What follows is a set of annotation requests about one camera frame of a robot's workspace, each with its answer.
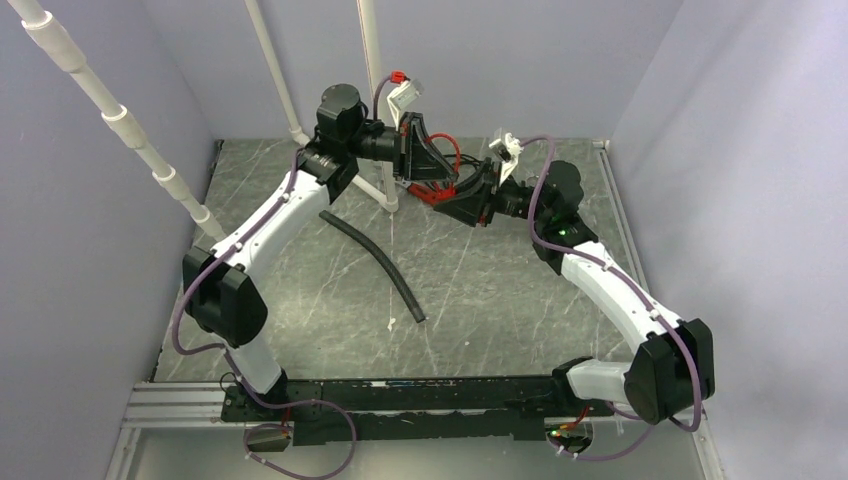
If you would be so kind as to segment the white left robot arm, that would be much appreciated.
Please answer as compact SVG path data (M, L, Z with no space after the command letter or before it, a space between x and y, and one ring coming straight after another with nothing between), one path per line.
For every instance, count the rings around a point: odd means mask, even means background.
M183 258L184 294L176 321L189 315L216 337L236 377L252 389L248 407L264 420L287 406L285 370L263 329L268 308L258 283L300 230L352 183L361 159L383 162L398 180L451 182L458 174L427 142L423 117L409 111L419 84L405 79L389 93L392 122L374 117L356 87L336 84L321 95L313 137L296 151L280 186L248 219L211 249L191 248Z

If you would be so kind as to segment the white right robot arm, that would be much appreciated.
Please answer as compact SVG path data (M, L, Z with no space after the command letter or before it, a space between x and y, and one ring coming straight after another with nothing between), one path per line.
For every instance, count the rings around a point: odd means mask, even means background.
M715 392L712 332L661 305L614 260L579 215L578 168L554 161L537 186L498 177L486 160L452 195L438 194L433 208L469 226L486 226L497 214L530 221L537 257L592 300L633 353L628 362L580 357L557 367L555 409L574 415L605 401L629 406L650 425L699 410Z

